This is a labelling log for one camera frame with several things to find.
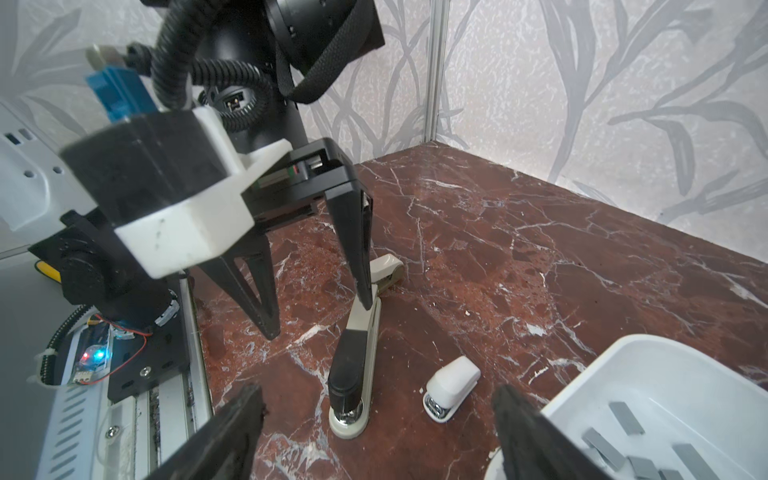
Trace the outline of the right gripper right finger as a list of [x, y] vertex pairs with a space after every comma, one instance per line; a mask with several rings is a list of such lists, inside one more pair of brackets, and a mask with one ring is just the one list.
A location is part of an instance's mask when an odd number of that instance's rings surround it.
[[492, 408], [506, 478], [609, 477], [513, 386], [501, 385], [494, 391]]

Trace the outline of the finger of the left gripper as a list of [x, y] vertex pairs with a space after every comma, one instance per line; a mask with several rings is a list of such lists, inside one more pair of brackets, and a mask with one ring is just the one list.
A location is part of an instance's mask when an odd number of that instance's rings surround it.
[[373, 202], [359, 181], [327, 190], [325, 203], [355, 281], [357, 298], [366, 310], [373, 305], [369, 265]]
[[221, 256], [198, 267], [233, 299], [269, 341], [281, 332], [270, 243], [251, 230]]

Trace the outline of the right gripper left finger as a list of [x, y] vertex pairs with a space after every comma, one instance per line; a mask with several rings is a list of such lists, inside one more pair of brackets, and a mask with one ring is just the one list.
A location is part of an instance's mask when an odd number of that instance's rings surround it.
[[148, 478], [248, 479], [265, 416], [261, 387], [245, 385]]

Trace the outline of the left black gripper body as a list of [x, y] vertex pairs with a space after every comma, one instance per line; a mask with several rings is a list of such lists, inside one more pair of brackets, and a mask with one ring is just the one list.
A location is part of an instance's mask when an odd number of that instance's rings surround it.
[[358, 179], [354, 165], [330, 138], [284, 155], [243, 194], [260, 231], [271, 231], [316, 212], [328, 191]]

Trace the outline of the small white mini stapler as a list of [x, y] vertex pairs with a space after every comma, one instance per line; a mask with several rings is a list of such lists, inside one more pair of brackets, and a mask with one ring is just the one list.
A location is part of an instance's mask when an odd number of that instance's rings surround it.
[[480, 369], [460, 356], [439, 369], [427, 382], [422, 404], [437, 423], [448, 422], [477, 385]]

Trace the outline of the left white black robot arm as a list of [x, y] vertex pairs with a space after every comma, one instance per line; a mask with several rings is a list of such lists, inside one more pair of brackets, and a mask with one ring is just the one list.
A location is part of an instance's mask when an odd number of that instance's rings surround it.
[[299, 105], [384, 45], [371, 1], [159, 1], [155, 43], [87, 51], [109, 123], [37, 160], [8, 137], [1, 216], [60, 275], [65, 299], [160, 328], [165, 279], [202, 269], [268, 339], [280, 332], [269, 232], [324, 202], [364, 308], [373, 201]]

